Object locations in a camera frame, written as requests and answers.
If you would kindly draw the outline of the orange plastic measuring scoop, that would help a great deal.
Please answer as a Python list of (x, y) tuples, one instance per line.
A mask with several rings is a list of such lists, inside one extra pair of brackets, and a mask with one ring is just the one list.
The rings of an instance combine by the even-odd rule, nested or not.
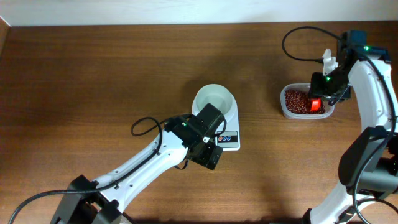
[(320, 98), (312, 98), (310, 102), (310, 111), (318, 111), (321, 108), (322, 101)]

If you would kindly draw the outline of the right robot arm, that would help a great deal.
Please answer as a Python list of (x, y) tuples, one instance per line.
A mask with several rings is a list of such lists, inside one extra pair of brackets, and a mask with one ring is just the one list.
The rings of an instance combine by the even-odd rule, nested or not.
[(397, 210), (386, 202), (397, 193), (397, 98), (389, 53), (367, 45), (361, 30), (336, 39), (337, 58), (324, 54), (323, 71), (312, 75), (309, 95), (333, 106), (354, 92), (362, 131), (340, 159), (337, 185), (306, 211), (302, 223), (348, 223), (354, 216), (366, 223), (361, 210), (375, 202)]

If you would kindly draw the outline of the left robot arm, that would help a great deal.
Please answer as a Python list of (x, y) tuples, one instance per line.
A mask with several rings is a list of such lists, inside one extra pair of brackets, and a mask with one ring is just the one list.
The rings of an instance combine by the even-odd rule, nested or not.
[(227, 121), (208, 103), (196, 115), (157, 121), (156, 138), (115, 170), (88, 180), (74, 179), (54, 213), (52, 223), (120, 223), (126, 207), (158, 176), (184, 161), (215, 169), (223, 148), (215, 143)]

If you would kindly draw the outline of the red adzuki beans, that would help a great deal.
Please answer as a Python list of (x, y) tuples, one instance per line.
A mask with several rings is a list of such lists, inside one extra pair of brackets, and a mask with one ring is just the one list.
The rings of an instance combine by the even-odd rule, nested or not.
[(310, 97), (307, 92), (287, 90), (284, 94), (287, 109), (294, 114), (324, 114), (325, 106), (322, 102), (318, 111), (310, 111)]

